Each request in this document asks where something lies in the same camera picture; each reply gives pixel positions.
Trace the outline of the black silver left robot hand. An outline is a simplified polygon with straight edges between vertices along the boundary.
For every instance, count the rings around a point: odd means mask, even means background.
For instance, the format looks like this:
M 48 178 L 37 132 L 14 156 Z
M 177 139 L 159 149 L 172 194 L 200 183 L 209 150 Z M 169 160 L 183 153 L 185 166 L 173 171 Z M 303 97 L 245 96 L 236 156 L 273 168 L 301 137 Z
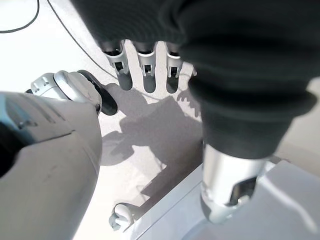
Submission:
M 119 40 L 174 44 L 203 129 L 201 206 L 212 223 L 252 196 L 294 118 L 316 104 L 317 0 L 75 0 L 104 52 Z

